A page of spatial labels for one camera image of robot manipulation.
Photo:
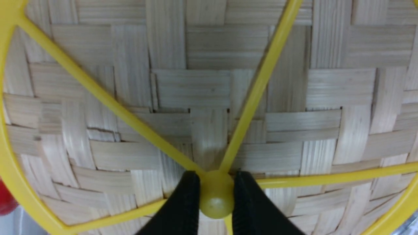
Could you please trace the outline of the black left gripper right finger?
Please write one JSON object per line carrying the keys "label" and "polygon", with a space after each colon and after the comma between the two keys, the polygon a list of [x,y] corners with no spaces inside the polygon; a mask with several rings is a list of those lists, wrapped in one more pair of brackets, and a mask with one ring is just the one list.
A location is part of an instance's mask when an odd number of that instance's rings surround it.
{"label": "black left gripper right finger", "polygon": [[266,196],[249,172],[234,178],[234,235],[303,235]]}

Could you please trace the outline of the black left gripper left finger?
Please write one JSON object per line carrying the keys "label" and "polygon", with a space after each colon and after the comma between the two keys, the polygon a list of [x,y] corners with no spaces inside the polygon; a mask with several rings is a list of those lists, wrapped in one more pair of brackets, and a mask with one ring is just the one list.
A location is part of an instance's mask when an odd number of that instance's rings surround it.
{"label": "black left gripper left finger", "polygon": [[137,235],[197,235],[200,217],[200,178],[186,171],[163,206]]}

